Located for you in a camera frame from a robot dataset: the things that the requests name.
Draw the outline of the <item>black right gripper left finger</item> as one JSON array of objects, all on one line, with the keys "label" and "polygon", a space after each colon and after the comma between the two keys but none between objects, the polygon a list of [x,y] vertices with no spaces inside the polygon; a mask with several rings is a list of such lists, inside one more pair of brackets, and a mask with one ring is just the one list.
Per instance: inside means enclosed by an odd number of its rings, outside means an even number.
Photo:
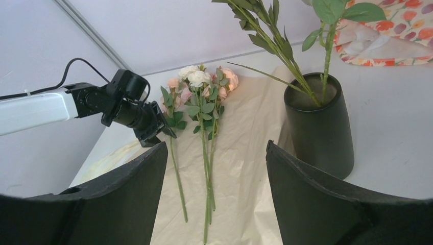
[{"label": "black right gripper left finger", "polygon": [[149,244],[167,164],[159,143],[60,194],[1,196],[1,244]]}]

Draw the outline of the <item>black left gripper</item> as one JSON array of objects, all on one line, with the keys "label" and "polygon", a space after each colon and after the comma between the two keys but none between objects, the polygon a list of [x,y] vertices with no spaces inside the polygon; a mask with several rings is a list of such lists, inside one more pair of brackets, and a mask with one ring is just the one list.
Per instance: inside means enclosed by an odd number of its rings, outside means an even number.
[{"label": "black left gripper", "polygon": [[159,133],[177,138],[157,102],[141,101],[149,82],[126,69],[119,69],[104,92],[108,96],[108,108],[103,112],[101,123],[107,127],[113,122],[131,128],[144,148],[153,147],[161,140]]}]

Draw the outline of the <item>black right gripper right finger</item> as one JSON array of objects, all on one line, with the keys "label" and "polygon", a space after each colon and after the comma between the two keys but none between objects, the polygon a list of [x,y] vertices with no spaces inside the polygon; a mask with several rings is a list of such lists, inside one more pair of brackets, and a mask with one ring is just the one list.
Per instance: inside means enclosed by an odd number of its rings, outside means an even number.
[{"label": "black right gripper right finger", "polygon": [[273,141],[266,164],[283,244],[432,244],[432,199],[350,184]]}]

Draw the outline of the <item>pink white flower bouquet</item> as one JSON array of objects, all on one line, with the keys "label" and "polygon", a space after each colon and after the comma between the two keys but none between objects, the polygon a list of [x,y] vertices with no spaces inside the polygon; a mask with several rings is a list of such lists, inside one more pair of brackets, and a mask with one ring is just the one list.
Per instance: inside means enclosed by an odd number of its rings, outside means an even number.
[{"label": "pink white flower bouquet", "polygon": [[228,68],[217,67],[214,73],[207,72],[203,65],[186,66],[161,88],[162,111],[169,129],[185,130],[187,115],[196,122],[193,133],[199,134],[202,145],[206,185],[205,224],[203,243],[208,242],[208,229],[212,213],[216,209],[213,188],[213,160],[220,120],[225,111],[223,101],[238,87],[238,76]]}]

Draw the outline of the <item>orange wrapping paper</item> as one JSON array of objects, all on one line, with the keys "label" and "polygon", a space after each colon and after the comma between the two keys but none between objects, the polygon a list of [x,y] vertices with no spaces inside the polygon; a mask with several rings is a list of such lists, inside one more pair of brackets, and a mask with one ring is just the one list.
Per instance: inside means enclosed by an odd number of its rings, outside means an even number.
[{"label": "orange wrapping paper", "polygon": [[282,67],[267,77],[245,77],[224,102],[216,137],[213,187],[216,209],[204,240],[205,180],[202,142],[187,123],[177,134],[164,176],[151,244],[281,244],[266,167],[268,141],[284,145],[285,81]]}]

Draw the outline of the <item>dark brown vase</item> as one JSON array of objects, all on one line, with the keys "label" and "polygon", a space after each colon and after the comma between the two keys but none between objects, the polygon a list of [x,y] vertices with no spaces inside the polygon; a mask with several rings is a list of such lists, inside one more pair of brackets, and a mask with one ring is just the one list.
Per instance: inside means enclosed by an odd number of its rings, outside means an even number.
[{"label": "dark brown vase", "polygon": [[306,94],[291,87],[284,92],[284,103],[295,155],[332,176],[345,179],[354,167],[354,149],[350,121],[339,81],[328,76],[326,93],[322,94],[321,73],[305,74],[318,99],[319,107]]}]

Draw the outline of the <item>peach rose flower stem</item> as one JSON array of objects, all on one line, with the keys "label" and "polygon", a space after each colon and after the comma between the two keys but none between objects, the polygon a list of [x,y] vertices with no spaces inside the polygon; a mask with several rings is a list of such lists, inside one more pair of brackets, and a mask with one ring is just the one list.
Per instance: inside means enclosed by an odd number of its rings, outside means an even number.
[{"label": "peach rose flower stem", "polygon": [[280,13],[280,2],[272,1],[269,7],[266,7],[263,1],[256,0],[227,0],[217,1],[217,3],[227,4],[234,17],[239,19],[239,25],[243,31],[253,31],[254,34],[249,34],[251,42],[268,53],[277,56],[283,64],[294,75],[299,82],[300,88],[294,85],[291,87],[296,91],[306,94],[313,103],[321,107],[324,105],[316,92],[313,92],[312,87],[308,84],[306,78],[295,58],[290,41],[285,33],[281,34],[277,24]]}]

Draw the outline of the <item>pink peony flower stem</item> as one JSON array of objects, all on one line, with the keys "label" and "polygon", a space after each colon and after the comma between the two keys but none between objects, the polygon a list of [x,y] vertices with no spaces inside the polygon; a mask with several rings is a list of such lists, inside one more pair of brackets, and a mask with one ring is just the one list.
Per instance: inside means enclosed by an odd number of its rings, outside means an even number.
[{"label": "pink peony flower stem", "polygon": [[325,105],[327,93],[327,80],[331,60],[334,37],[339,30],[338,25],[343,19],[355,22],[374,22],[386,20],[386,15],[381,7],[373,3],[358,3],[347,7],[348,1],[313,0],[303,1],[304,4],[313,8],[315,15],[320,20],[320,28],[311,32],[302,43],[302,50],[306,51],[312,47],[318,39],[320,45],[325,49],[324,71],[320,75],[322,83],[321,99],[316,102],[318,106]]}]

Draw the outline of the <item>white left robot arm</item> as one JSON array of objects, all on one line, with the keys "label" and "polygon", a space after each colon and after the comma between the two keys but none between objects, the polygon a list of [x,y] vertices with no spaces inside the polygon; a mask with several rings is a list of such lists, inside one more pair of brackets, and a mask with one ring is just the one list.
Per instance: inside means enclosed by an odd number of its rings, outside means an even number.
[{"label": "white left robot arm", "polygon": [[176,138],[156,101],[140,98],[149,82],[130,70],[119,69],[102,87],[77,83],[35,95],[1,101],[1,135],[73,118],[101,114],[101,123],[131,128],[143,148],[161,141],[159,133]]}]

